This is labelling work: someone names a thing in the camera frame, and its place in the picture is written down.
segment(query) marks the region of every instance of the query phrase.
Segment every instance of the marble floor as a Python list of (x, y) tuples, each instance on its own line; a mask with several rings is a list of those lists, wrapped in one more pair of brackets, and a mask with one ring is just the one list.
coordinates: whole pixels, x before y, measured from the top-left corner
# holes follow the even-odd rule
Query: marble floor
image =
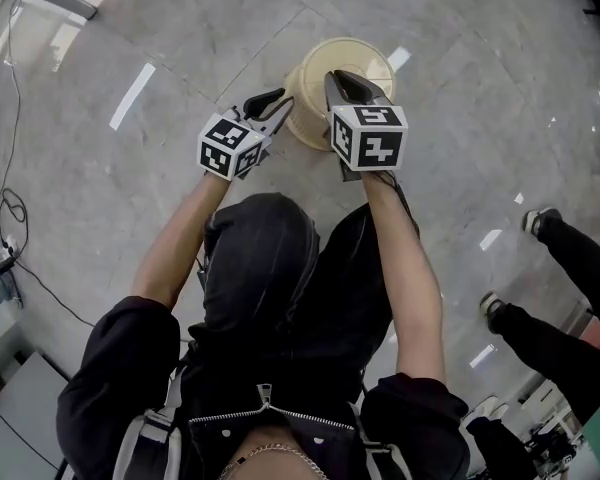
[[(487, 290), (558, 325), (584, 308), (519, 223), (528, 209), (556, 205), (600, 243), (600, 25), (581, 12), (586, 0), (89, 0), (100, 10), (88, 23), (22, 0), (9, 42), (12, 1), (0, 0), (0, 184), (16, 111), (12, 58), (22, 107), (7, 185), (29, 207), (24, 262), (84, 319), (95, 322), (129, 292), (141, 257), (202, 175), (194, 155), (208, 116), (281, 86), (336, 36), (410, 54), (396, 73), (410, 124), (399, 178), (441, 284), (452, 391), (469, 405), (491, 393), (515, 405), (531, 378), (480, 319)], [(155, 72), (114, 130), (147, 63)], [(364, 200), (359, 184), (340, 182), (333, 155), (286, 129), (271, 152), (227, 203), (280, 191), (326, 241)], [(16, 276), (25, 332), (75, 372), (90, 329)], [(175, 310), (183, 337), (202, 316), (200, 301), (192, 277)], [(390, 332), (368, 384), (393, 372), (395, 354)]]

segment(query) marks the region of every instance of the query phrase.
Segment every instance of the sneaker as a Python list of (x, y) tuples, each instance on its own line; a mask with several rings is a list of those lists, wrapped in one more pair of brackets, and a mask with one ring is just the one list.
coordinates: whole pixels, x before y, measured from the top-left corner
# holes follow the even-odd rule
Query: sneaker
[(532, 210), (525, 213), (524, 217), (522, 217), (522, 230), (525, 233), (529, 233), (538, 238), (538, 233), (547, 218), (562, 220), (562, 215), (558, 210), (552, 207), (539, 211)]
[(489, 415), (489, 419), (491, 421), (501, 420), (502, 417), (504, 416), (504, 413), (506, 413), (508, 410), (509, 410), (509, 405), (502, 404), (499, 407), (496, 407), (496, 409)]
[(498, 334), (493, 329), (493, 316), (498, 309), (504, 307), (505, 305), (506, 303), (500, 297), (498, 297), (496, 292), (487, 293), (480, 301), (480, 311), (482, 311), (484, 314), (484, 317), (487, 321), (487, 327), (493, 334)]
[(462, 424), (465, 428), (467, 428), (469, 423), (478, 418), (488, 418), (491, 416), (491, 413), (495, 409), (496, 405), (498, 405), (498, 397), (491, 395), (476, 405), (475, 409), (467, 414), (464, 420), (462, 420)]

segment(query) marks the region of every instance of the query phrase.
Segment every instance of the black jacket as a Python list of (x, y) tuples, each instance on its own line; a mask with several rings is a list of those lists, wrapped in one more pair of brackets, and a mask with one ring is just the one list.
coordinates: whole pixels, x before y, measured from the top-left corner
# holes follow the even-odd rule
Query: black jacket
[[(78, 478), (111, 478), (131, 420), (164, 404), (180, 355), (179, 332), (167, 308), (139, 297), (124, 299), (98, 322), (80, 371), (59, 398), (58, 438)], [(263, 424), (288, 425), (328, 478), (369, 478), (355, 413), (338, 396), (332, 372), (243, 361), (234, 356), (209, 366), (194, 352), (185, 355), (176, 413), (183, 435), (180, 478), (217, 478), (247, 433)], [(253, 414), (262, 406), (257, 385), (265, 382), (278, 410)], [(414, 479), (464, 479), (469, 452), (458, 427), (466, 412), (440, 382), (397, 374), (369, 391), (360, 420), (367, 441), (396, 445)], [(209, 418), (218, 415), (230, 417)]]

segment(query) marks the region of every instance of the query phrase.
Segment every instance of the chain necklace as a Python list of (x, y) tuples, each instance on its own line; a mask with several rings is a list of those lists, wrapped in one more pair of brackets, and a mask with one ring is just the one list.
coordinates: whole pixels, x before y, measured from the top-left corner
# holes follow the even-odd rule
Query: chain necklace
[(222, 473), (220, 473), (218, 480), (228, 480), (229, 478), (231, 478), (233, 473), (235, 473), (236, 470), (240, 466), (242, 466), (242, 464), (244, 464), (247, 460), (254, 457), (255, 455), (258, 455), (259, 453), (267, 451), (293, 453), (294, 455), (300, 457), (303, 461), (305, 461), (305, 463), (311, 468), (311, 470), (320, 480), (328, 480), (327, 475), (325, 475), (322, 472), (322, 470), (318, 467), (318, 465), (315, 462), (313, 462), (309, 457), (307, 457), (307, 455), (304, 452), (301, 452), (300, 450), (292, 448), (291, 446), (288, 446), (286, 444), (280, 443), (270, 443), (264, 446), (259, 446), (258, 448), (251, 450), (246, 457), (240, 457), (235, 462), (229, 462), (229, 464), (227, 464), (226, 467), (222, 470)]

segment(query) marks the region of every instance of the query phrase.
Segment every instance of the black pants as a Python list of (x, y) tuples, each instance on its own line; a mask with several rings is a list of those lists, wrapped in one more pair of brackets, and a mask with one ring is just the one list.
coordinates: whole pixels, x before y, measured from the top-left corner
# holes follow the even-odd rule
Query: black pants
[(205, 319), (190, 328), (207, 357), (239, 348), (245, 359), (319, 362), (360, 386), (392, 319), (369, 206), (340, 222), (320, 254), (319, 240), (281, 194), (250, 196), (209, 219)]
[(476, 418), (467, 430), (482, 453), (493, 480), (533, 480), (536, 467), (524, 444), (501, 420)]
[[(600, 246), (557, 219), (545, 221), (538, 240), (549, 248), (600, 319)], [(498, 311), (492, 327), (527, 366), (558, 386), (582, 424), (600, 407), (599, 349), (513, 304)]]

